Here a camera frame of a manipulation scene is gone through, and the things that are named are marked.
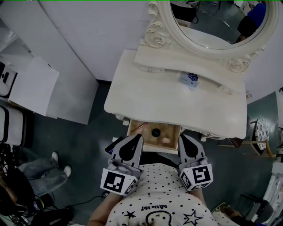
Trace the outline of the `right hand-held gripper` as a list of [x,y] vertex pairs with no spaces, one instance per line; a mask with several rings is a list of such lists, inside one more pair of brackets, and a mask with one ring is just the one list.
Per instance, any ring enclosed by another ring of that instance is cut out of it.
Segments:
[[178,175],[187,191],[207,187],[213,182],[212,165],[204,148],[193,137],[181,134],[178,138],[180,164]]

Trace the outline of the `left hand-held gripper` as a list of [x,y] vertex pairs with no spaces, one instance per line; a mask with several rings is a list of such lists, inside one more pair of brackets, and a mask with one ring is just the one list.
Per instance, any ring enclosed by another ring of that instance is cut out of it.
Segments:
[[117,143],[107,168],[103,168],[100,188],[122,196],[129,195],[142,174],[139,166],[142,150],[141,134],[128,136]]

